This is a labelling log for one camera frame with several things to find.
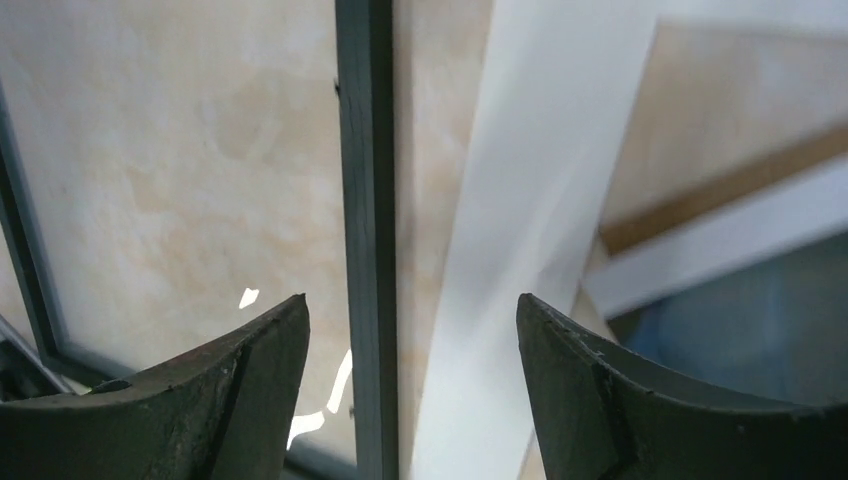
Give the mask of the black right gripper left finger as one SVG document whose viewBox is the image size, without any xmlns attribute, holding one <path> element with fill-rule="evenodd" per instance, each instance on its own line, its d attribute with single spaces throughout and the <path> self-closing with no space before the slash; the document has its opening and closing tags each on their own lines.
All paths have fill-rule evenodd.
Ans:
<svg viewBox="0 0 848 480">
<path fill-rule="evenodd" d="M 297 294 L 84 395 L 1 407 L 5 479 L 277 479 L 308 352 Z"/>
</svg>

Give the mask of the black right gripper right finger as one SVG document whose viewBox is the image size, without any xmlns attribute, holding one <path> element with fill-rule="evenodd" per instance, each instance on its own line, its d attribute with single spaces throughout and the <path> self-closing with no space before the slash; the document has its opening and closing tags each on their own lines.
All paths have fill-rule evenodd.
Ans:
<svg viewBox="0 0 848 480">
<path fill-rule="evenodd" d="M 536 296 L 516 325 L 550 479 L 843 479 L 847 407 L 712 385 L 648 360 Z"/>
</svg>

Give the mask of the black picture frame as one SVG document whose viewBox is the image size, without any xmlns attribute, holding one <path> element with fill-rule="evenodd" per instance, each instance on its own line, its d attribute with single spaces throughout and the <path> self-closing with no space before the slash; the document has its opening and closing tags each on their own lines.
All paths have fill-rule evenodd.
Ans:
<svg viewBox="0 0 848 480">
<path fill-rule="evenodd" d="M 353 365 L 394 314 L 388 1 L 5 1 L 3 226 L 91 392 L 290 297 Z"/>
</svg>

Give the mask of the white mat board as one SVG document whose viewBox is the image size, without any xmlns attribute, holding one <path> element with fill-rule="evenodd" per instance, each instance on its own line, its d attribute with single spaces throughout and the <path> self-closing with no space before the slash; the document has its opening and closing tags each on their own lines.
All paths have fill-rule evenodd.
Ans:
<svg viewBox="0 0 848 480">
<path fill-rule="evenodd" d="M 660 16 L 843 33 L 843 1 L 499 1 L 408 475 L 515 479 L 516 303 L 574 302 Z"/>
</svg>

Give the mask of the cat photo print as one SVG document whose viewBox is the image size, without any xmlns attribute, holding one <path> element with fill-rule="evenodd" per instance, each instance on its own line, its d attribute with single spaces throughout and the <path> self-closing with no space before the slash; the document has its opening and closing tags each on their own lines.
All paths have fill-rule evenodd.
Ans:
<svg viewBox="0 0 848 480">
<path fill-rule="evenodd" d="M 801 405 L 847 398 L 847 160 L 838 157 L 590 273 L 628 348 L 715 385 Z"/>
</svg>

